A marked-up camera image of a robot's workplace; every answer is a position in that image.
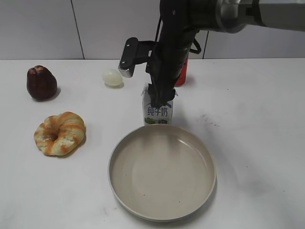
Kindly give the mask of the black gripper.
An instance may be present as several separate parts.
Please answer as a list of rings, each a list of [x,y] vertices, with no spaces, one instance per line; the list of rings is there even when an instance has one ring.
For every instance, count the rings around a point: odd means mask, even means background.
[[[148,84],[148,94],[152,107],[165,106],[174,99],[174,86],[199,31],[196,17],[202,9],[201,0],[162,0],[159,41],[139,41],[135,37],[126,41],[118,70],[123,77],[131,78],[136,65],[149,62],[152,83]]]

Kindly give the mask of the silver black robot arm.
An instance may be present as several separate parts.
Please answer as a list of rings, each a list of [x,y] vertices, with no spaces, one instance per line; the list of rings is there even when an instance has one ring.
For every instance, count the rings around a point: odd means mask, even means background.
[[[132,77],[146,63],[151,77],[151,106],[159,108],[175,97],[174,86],[189,53],[200,53],[200,30],[237,33],[246,25],[293,31],[305,29],[302,0],[162,0],[154,41],[129,38],[119,71]]]

